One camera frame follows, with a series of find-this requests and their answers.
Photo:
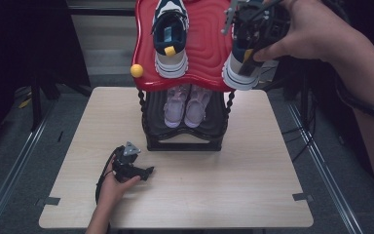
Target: black cable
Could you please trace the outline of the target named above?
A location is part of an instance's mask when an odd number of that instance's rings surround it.
[[[111,155],[108,157],[108,161],[105,163],[104,169],[102,170],[101,176],[98,179],[98,183],[96,184],[96,190],[95,190],[95,202],[98,204],[99,199],[99,193],[101,192],[102,183],[105,180],[105,176],[107,176],[109,173],[113,172],[114,170],[111,170],[108,173],[105,173],[107,171],[108,165],[111,163],[112,157],[115,155],[115,150],[112,151]],[[108,222],[107,232],[109,233],[111,229],[111,224]]]
[[[309,126],[312,124],[312,121],[316,118],[316,108],[318,107],[318,101],[312,97],[312,106],[311,106],[311,111],[310,111],[310,118],[308,120],[308,124]],[[290,133],[293,133],[293,132],[296,132],[298,130],[302,130],[303,127],[296,127],[294,129],[290,129],[290,130],[286,130],[284,132],[281,132],[282,135],[286,135],[286,134],[290,134]]]
[[[312,99],[312,107],[311,107],[311,119],[309,120],[309,121],[312,121],[313,124],[314,124],[312,134],[309,137],[308,142],[306,142],[305,146],[303,146],[303,148],[300,150],[300,152],[294,158],[291,159],[292,163],[294,163],[296,161],[296,159],[299,158],[300,155],[302,155],[302,153],[308,148],[308,146],[312,143],[312,140],[314,139],[314,135],[315,135],[315,131],[316,131],[316,124],[317,124],[317,121],[316,121],[317,106],[318,106],[318,102],[316,101],[315,98],[313,98]]]
[[[336,93],[342,102],[353,109],[360,110],[361,112],[374,117],[374,105],[353,96],[342,83],[341,79],[336,77]]]
[[[276,68],[276,66],[267,67],[267,69],[264,70],[262,73],[260,73],[260,75],[263,75],[264,73],[266,73],[266,72],[272,70],[273,68]]]
[[[309,119],[309,121],[308,121],[308,125],[309,125],[309,126],[310,126],[311,123],[314,121],[314,119],[315,119],[315,124],[314,124],[314,126],[316,125],[316,108],[317,108],[317,104],[316,104],[316,103],[315,103],[315,104],[312,104],[312,107],[311,107],[311,117],[310,117],[310,119]],[[293,133],[293,132],[295,132],[295,131],[302,130],[302,129],[303,129],[303,127],[297,127],[297,128],[294,128],[294,129],[291,129],[291,130],[285,131],[285,132],[283,132],[283,133],[281,133],[281,134],[282,134],[282,135],[285,135],[285,134]],[[285,141],[285,143],[292,142],[293,140],[298,139],[298,138],[300,138],[301,136],[302,136],[302,135],[299,135],[299,136],[297,136],[297,137],[295,137],[295,138],[292,138],[292,139],[290,139],[290,140],[287,140],[287,141]]]
[[[111,170],[111,171],[109,171],[108,173],[106,173],[106,174],[104,175],[104,177],[106,177],[108,174],[110,174],[110,173],[112,173],[112,172],[114,172],[114,170]]]

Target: light wood tabletop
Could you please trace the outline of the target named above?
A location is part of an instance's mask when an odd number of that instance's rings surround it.
[[[135,88],[93,90],[50,194],[60,201],[45,206],[41,227],[86,228],[101,171],[111,152],[127,141],[141,149],[134,165],[155,170],[125,195],[111,219],[112,227],[313,224],[307,201],[293,199],[293,194],[303,191],[266,93],[236,91],[221,151],[153,152],[146,149],[137,92]]]

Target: yellow ball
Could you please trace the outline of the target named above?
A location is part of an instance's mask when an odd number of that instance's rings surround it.
[[[142,76],[142,73],[144,72],[144,69],[140,64],[134,64],[131,66],[130,73],[132,77],[139,78]]]

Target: shoe sole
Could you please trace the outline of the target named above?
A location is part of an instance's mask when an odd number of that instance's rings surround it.
[[[178,122],[178,123],[172,123],[172,122],[168,121],[168,120],[165,118],[165,119],[164,119],[164,123],[167,125],[167,127],[172,128],[172,129],[175,129],[175,128],[177,128],[177,127],[180,125],[181,121]]]
[[[189,128],[194,129],[194,128],[199,127],[201,122],[199,124],[195,124],[195,123],[190,122],[188,118],[184,118],[184,124],[186,124]]]
[[[237,74],[231,67],[232,54],[230,53],[227,60],[224,62],[221,76],[224,83],[232,89],[248,91],[251,90],[259,82],[259,76],[247,77]]]
[[[156,53],[156,56],[155,56],[156,71],[162,77],[169,78],[169,79],[179,78],[179,77],[183,76],[186,73],[186,71],[188,70],[188,59],[187,59],[187,55],[186,55],[185,51],[183,51],[181,53],[184,53],[181,62],[179,62],[177,64],[171,64],[171,65],[161,63],[159,61],[158,55]]]

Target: white sneaker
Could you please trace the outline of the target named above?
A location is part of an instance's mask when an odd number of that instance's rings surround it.
[[[212,91],[193,85],[190,100],[186,107],[184,123],[190,128],[197,128],[206,117],[206,107],[210,101]]]
[[[183,118],[185,101],[190,84],[183,84],[167,90],[167,102],[164,105],[164,122],[169,128],[177,128]]]

